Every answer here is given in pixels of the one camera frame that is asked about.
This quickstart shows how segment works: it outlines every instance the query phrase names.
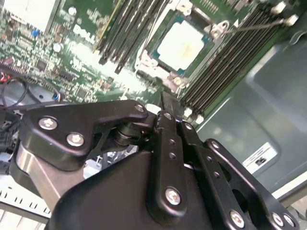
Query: blue capacitor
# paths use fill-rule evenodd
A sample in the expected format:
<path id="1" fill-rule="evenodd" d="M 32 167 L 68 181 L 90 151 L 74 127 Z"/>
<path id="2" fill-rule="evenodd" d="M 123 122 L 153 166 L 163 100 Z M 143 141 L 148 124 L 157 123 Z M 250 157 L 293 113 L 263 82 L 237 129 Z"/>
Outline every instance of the blue capacitor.
<path id="1" fill-rule="evenodd" d="M 39 33 L 40 33 L 39 30 L 32 30 L 31 35 L 32 35 L 33 37 L 36 37 L 36 36 L 39 35 Z"/>

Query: black metal bracket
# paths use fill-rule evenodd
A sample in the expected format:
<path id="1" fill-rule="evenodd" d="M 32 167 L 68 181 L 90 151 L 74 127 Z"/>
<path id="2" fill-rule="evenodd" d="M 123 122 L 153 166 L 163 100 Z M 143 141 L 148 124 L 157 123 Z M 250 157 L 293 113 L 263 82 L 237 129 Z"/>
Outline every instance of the black metal bracket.
<path id="1" fill-rule="evenodd" d="M 181 138 L 176 132 L 175 118 L 166 111 L 158 114 L 155 143 L 147 208 L 157 222 L 172 225 L 185 215 L 188 201 Z"/>
<path id="2" fill-rule="evenodd" d="M 84 165 L 94 148 L 92 139 L 96 132 L 107 138 L 106 134 L 118 124 L 142 121 L 147 116 L 145 108 L 133 100 L 40 108 L 24 115 L 20 140 L 25 149 L 56 168 L 75 171 Z M 41 128 L 42 118 L 52 118 L 57 127 Z M 79 134 L 84 143 L 79 147 L 70 145 L 66 141 L 70 133 Z"/>

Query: microchip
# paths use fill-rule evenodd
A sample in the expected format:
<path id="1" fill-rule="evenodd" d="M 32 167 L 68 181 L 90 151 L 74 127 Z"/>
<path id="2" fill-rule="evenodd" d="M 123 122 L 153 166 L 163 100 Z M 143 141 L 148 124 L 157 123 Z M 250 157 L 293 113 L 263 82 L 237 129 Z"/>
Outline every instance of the microchip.
<path id="1" fill-rule="evenodd" d="M 77 92 L 77 96 L 80 98 L 84 98 L 87 94 L 87 91 L 83 88 L 79 88 L 78 92 Z"/>
<path id="2" fill-rule="evenodd" d="M 187 21 L 176 22 L 158 46 L 159 60 L 175 71 L 186 70 L 204 48 L 203 38 L 204 34 Z"/>
<path id="3" fill-rule="evenodd" d="M 71 73 L 68 73 L 65 70 L 61 70 L 59 73 L 59 76 L 69 82 L 72 81 L 75 77 L 74 75 L 72 75 Z"/>
<path id="4" fill-rule="evenodd" d="M 113 81 L 114 81 L 114 78 L 112 78 L 112 77 L 107 78 L 107 82 L 112 83 Z"/>
<path id="5" fill-rule="evenodd" d="M 39 59 L 35 67 L 38 68 L 39 71 L 44 72 L 46 70 L 47 63 Z"/>

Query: capacitor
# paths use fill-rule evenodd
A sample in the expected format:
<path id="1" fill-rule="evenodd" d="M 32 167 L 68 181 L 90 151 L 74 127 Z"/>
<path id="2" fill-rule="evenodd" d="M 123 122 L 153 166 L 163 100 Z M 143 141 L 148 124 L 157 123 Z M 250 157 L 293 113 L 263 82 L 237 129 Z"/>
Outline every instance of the capacitor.
<path id="1" fill-rule="evenodd" d="M 56 52 L 56 53 L 61 52 L 63 48 L 64 48 L 64 46 L 61 43 L 53 44 L 53 51 Z"/>
<path id="2" fill-rule="evenodd" d="M 77 13 L 77 9 L 73 6 L 69 7 L 68 9 L 68 14 L 71 15 L 71 16 L 75 16 Z"/>
<path id="3" fill-rule="evenodd" d="M 31 35 L 33 37 L 37 37 L 39 35 L 39 33 L 40 33 L 40 30 L 32 30 Z"/>
<path id="4" fill-rule="evenodd" d="M 13 64 L 15 62 L 15 58 L 14 57 L 8 57 L 7 59 L 5 59 L 2 64 L 5 66 L 9 66 L 11 64 Z"/>

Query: white plastic part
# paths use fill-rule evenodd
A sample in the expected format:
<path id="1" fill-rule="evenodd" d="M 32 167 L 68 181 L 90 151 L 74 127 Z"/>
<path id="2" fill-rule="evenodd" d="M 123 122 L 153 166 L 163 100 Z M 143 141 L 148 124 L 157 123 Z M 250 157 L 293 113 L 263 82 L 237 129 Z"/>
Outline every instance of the white plastic part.
<path id="1" fill-rule="evenodd" d="M 152 112 L 153 114 L 158 114 L 158 112 L 161 111 L 161 108 L 159 106 L 156 106 L 154 104 L 146 104 L 145 108 L 149 111 Z"/>
<path id="2" fill-rule="evenodd" d="M 271 8 L 271 12 L 274 14 L 280 14 L 286 8 L 286 3 L 284 1 L 279 2 L 276 6 Z"/>
<path id="3" fill-rule="evenodd" d="M 5 0 L 4 8 L 14 14 L 14 19 L 29 23 L 44 32 L 56 0 Z"/>
<path id="4" fill-rule="evenodd" d="M 176 6 L 176 10 L 183 13 L 183 15 L 188 16 L 192 12 L 193 4 L 189 0 L 181 0 Z"/>
<path id="5" fill-rule="evenodd" d="M 283 23 L 286 26 L 293 26 L 297 20 L 298 20 L 298 16 L 296 14 L 293 14 L 291 17 L 285 19 Z"/>
<path id="6" fill-rule="evenodd" d="M 186 70 L 203 49 L 202 38 L 187 21 L 175 23 L 158 47 L 159 59 L 174 70 Z"/>
<path id="7" fill-rule="evenodd" d="M 196 124 L 200 125 L 204 121 L 204 118 L 202 115 L 198 115 L 195 122 Z"/>
<path id="8" fill-rule="evenodd" d="M 189 117 L 189 116 L 191 116 L 192 113 L 193 113 L 193 111 L 190 108 L 186 108 L 183 115 L 185 117 Z"/>

